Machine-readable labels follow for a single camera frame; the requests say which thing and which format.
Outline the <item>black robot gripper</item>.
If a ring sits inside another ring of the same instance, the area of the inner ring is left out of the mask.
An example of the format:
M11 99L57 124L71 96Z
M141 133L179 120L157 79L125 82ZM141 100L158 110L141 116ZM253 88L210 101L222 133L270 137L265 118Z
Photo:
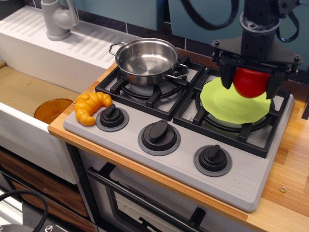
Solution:
M269 74L267 99L274 98L285 80L286 73L295 72L303 58L283 47L273 34L243 32L242 36L216 39L213 61L219 65L222 85L230 89L237 68Z

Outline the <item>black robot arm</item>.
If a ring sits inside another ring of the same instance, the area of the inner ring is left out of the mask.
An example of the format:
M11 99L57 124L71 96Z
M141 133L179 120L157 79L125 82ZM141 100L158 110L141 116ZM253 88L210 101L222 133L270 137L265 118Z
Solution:
M281 43L293 41L281 38L280 22L286 16L299 28L293 9L299 0L247 0L240 16L242 36L212 42L213 61L219 66L225 88L234 86L245 98L266 94L276 96L284 80L297 75L303 59L284 48Z

